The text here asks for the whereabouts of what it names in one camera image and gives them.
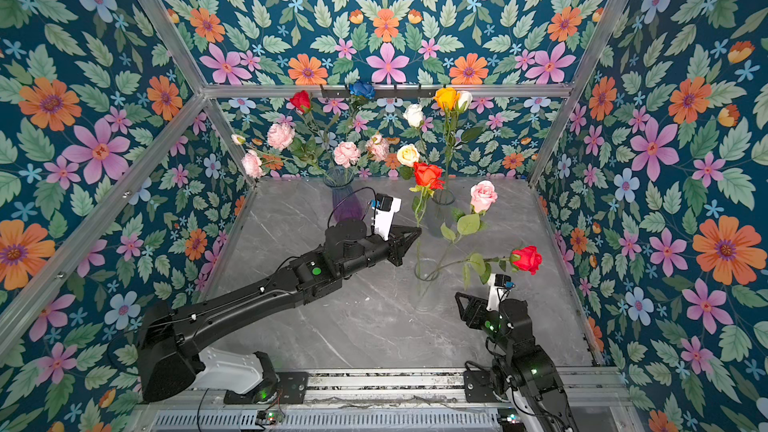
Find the clear ribbed glass vase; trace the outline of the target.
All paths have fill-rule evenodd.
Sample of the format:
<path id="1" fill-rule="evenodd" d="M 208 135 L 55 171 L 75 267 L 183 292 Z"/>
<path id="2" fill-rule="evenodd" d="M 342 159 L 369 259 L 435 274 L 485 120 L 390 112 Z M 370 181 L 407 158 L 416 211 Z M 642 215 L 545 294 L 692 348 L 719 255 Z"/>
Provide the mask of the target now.
<path id="1" fill-rule="evenodd" d="M 449 189 L 436 190 L 427 201 L 424 223 L 428 233 L 440 238 L 442 236 L 441 227 L 446 225 L 450 227 L 453 224 L 452 208 L 455 205 L 455 195 Z"/>

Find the purple blue glass vase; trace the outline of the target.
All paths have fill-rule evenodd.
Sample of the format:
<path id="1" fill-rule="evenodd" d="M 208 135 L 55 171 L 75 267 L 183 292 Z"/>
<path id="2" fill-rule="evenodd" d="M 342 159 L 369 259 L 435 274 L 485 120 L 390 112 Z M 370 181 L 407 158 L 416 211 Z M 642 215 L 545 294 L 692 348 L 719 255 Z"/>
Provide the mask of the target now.
<path id="1" fill-rule="evenodd" d="M 323 179 L 331 190 L 331 218 L 340 222 L 347 219 L 361 219 L 363 207 L 353 187 L 354 173 L 342 166 L 331 167 Z"/>

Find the cream peach rose stem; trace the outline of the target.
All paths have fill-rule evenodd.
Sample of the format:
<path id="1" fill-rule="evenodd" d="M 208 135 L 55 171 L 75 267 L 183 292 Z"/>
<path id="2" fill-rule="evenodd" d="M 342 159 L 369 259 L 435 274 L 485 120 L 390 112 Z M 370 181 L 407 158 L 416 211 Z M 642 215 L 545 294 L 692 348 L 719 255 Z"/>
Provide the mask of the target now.
<path id="1" fill-rule="evenodd" d="M 420 160 L 420 153 L 415 145 L 408 144 L 398 149 L 396 159 L 399 164 L 399 175 L 408 180 L 413 176 L 414 166 Z"/>

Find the pink rosebud stem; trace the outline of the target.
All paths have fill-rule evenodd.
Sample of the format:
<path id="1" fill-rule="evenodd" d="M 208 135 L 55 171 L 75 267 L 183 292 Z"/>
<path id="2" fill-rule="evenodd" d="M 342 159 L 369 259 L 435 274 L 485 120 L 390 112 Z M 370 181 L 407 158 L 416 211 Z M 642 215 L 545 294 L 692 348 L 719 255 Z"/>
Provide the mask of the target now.
<path id="1" fill-rule="evenodd" d="M 440 225 L 441 238 L 447 242 L 445 251 L 437 260 L 437 264 L 428 277 L 430 279 L 439 277 L 442 272 L 453 265 L 462 266 L 462 278 L 465 284 L 470 281 L 470 275 L 474 272 L 483 284 L 490 279 L 493 257 L 483 256 L 479 252 L 471 252 L 461 260 L 453 262 L 447 261 L 448 252 L 459 244 L 463 239 L 480 232 L 484 225 L 484 216 L 498 200 L 498 193 L 493 183 L 489 180 L 482 180 L 470 188 L 469 208 L 467 210 L 459 209 L 457 213 L 451 210 L 451 217 L 455 219 L 453 225 L 443 222 Z"/>

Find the red rose stem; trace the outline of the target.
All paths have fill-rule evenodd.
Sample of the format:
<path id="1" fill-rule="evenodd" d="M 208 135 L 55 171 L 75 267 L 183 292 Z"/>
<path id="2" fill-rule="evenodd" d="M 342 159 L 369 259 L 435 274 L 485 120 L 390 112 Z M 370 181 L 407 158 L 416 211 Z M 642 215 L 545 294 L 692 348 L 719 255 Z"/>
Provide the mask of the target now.
<path id="1" fill-rule="evenodd" d="M 418 227 L 421 227 L 428 203 L 436 191 L 444 189 L 445 182 L 442 179 L 444 171 L 437 165 L 418 161 L 412 164 L 412 169 L 415 186 L 411 188 L 411 191 L 417 195 L 413 211 L 416 224 Z M 416 242 L 416 265 L 414 271 L 417 284 L 426 285 L 431 283 L 439 275 L 439 271 L 439 262 L 429 264 L 428 261 L 424 260 L 422 240 L 418 239 Z"/>
<path id="2" fill-rule="evenodd" d="M 331 179 L 329 173 L 328 159 L 325 158 L 330 151 L 330 127 L 334 124 L 334 119 L 326 123 L 316 119 L 313 115 L 313 104 L 310 93 L 302 90 L 295 93 L 289 100 L 294 106 L 295 112 L 299 115 L 308 131 L 306 137 L 300 135 L 299 126 L 296 126 L 296 132 L 289 151 L 293 155 L 296 163 L 305 163 L 308 167 L 314 167 L 322 171 L 325 180 Z"/>
<path id="3" fill-rule="evenodd" d="M 505 256 L 485 256 L 478 252 L 473 252 L 465 258 L 443 264 L 439 262 L 435 274 L 440 275 L 444 270 L 451 269 L 454 266 L 461 268 L 461 280 L 465 289 L 467 289 L 474 277 L 477 277 L 481 284 L 488 285 L 491 281 L 491 274 L 498 270 L 502 273 L 525 272 L 530 275 L 536 275 L 542 265 L 543 257 L 536 246 L 527 246 L 512 250 Z"/>

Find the orange rose stem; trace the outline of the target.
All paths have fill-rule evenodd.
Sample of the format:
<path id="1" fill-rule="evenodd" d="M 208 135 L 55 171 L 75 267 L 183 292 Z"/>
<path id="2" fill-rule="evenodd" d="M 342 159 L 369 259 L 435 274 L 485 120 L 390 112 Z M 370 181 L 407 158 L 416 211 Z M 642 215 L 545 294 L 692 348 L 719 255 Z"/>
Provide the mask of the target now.
<path id="1" fill-rule="evenodd" d="M 455 152 L 459 97 L 459 92 L 452 87 L 439 89 L 434 97 L 436 104 L 444 113 L 443 138 L 445 147 L 443 151 L 443 169 L 445 185 L 448 185 L 450 167 Z"/>

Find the white rose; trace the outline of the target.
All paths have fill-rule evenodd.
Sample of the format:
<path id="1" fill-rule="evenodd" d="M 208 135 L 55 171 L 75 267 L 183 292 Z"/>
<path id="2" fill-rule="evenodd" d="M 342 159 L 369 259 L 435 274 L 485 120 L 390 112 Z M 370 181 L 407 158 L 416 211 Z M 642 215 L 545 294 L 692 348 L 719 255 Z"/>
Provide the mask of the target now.
<path id="1" fill-rule="evenodd" d="M 458 122 L 461 114 L 465 113 L 473 100 L 469 91 L 457 91 L 452 89 L 453 99 L 449 102 L 450 108 L 446 111 L 446 173 L 450 175 L 456 150 Z"/>

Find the blue rose stem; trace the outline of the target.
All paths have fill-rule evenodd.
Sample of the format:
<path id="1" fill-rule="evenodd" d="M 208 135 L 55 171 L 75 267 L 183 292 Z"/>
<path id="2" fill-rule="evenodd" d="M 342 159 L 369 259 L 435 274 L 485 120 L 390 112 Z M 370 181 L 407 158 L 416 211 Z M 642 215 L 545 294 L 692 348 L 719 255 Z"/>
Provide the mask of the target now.
<path id="1" fill-rule="evenodd" d="M 353 112 L 375 99 L 376 91 L 369 82 L 357 81 L 349 86 L 349 103 Z"/>

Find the pink carnation spray stem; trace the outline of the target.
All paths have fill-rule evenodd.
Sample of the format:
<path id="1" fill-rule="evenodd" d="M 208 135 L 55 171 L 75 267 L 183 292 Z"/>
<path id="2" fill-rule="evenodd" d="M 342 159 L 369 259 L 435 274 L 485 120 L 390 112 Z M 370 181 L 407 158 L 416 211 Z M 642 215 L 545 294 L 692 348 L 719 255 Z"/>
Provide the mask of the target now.
<path id="1" fill-rule="evenodd" d="M 236 133 L 232 133 L 230 139 L 244 150 L 241 166 L 248 178 L 260 179 L 276 172 L 279 163 L 292 164 L 297 169 L 320 165 L 322 150 L 312 140 L 303 141 L 295 128 L 286 123 L 272 124 L 265 141 L 248 141 Z"/>

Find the white rose stem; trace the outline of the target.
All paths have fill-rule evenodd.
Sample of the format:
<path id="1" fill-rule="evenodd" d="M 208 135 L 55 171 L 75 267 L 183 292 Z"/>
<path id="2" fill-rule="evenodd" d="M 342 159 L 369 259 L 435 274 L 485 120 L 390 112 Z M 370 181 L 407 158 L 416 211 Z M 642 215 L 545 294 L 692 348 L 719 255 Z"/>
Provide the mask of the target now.
<path id="1" fill-rule="evenodd" d="M 436 141 L 433 119 L 425 114 L 423 106 L 418 103 L 409 105 L 403 117 L 409 126 L 406 136 L 416 141 L 416 148 L 424 158 L 429 158 L 429 145 Z"/>

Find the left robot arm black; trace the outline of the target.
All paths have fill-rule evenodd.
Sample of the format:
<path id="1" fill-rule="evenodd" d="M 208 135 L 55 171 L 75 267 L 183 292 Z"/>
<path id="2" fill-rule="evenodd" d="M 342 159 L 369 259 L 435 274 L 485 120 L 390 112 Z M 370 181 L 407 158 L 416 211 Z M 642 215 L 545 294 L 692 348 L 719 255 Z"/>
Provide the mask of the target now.
<path id="1" fill-rule="evenodd" d="M 326 230 L 323 244 L 287 259 L 258 282 L 192 305 L 154 304 L 145 311 L 138 333 L 143 400 L 160 402 L 191 387 L 269 397 L 278 378 L 266 353 L 234 354 L 215 349 L 214 343 L 325 297 L 363 269 L 383 261 L 401 265 L 421 233 L 419 227 L 394 225 L 380 236 L 364 221 L 346 219 Z"/>

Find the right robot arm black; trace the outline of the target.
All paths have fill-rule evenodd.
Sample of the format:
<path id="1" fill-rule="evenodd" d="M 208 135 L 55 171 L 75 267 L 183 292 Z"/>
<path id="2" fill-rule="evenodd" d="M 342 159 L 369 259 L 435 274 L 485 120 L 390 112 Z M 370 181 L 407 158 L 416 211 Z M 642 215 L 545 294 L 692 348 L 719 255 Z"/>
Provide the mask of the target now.
<path id="1" fill-rule="evenodd" d="M 505 298 L 495 307 L 481 297 L 455 294 L 460 319 L 486 336 L 489 366 L 465 362 L 465 399 L 511 404 L 498 421 L 505 431 L 576 431 L 578 425 L 554 362 L 537 344 L 528 304 Z"/>

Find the black hook rack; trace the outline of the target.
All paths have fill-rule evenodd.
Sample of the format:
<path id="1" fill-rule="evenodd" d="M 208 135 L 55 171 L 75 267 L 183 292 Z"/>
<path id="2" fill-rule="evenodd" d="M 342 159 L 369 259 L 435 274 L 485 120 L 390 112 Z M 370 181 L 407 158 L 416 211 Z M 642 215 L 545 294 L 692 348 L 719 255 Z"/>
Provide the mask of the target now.
<path id="1" fill-rule="evenodd" d="M 421 84 L 394 84 L 382 85 L 372 84 L 375 88 L 375 99 L 395 98 L 403 100 L 411 99 L 431 99 L 435 93 L 442 88 L 442 85 L 421 85 Z M 350 85 L 321 86 L 317 95 L 322 98 L 349 98 Z"/>

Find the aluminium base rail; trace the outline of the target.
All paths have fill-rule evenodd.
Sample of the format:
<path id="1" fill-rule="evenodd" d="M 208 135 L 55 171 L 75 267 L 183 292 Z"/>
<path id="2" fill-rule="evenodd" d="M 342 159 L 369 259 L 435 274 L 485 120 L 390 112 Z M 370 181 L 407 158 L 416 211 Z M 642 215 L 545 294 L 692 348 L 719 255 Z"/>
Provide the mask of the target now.
<path id="1" fill-rule="evenodd" d="M 496 380 L 485 367 L 275 372 L 212 366 L 140 405 L 130 431 L 640 431 L 612 367 L 561 367 L 549 381 Z"/>

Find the aluminium frame post right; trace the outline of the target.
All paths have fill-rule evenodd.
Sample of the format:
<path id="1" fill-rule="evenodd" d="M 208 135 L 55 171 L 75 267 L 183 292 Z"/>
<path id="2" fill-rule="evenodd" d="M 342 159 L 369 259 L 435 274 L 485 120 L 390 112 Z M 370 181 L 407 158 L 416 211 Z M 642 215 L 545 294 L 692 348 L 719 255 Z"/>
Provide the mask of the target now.
<path id="1" fill-rule="evenodd" d="M 602 18 L 596 26 L 574 73 L 571 91 L 558 110 L 548 135 L 539 149 L 536 166 L 529 177 L 529 185 L 532 189 L 536 188 L 543 176 L 546 166 L 554 154 L 558 140 L 567 127 L 569 114 L 578 105 L 580 97 L 586 90 L 587 83 L 595 71 L 603 50 L 608 45 L 628 2 L 629 0 L 607 0 Z"/>

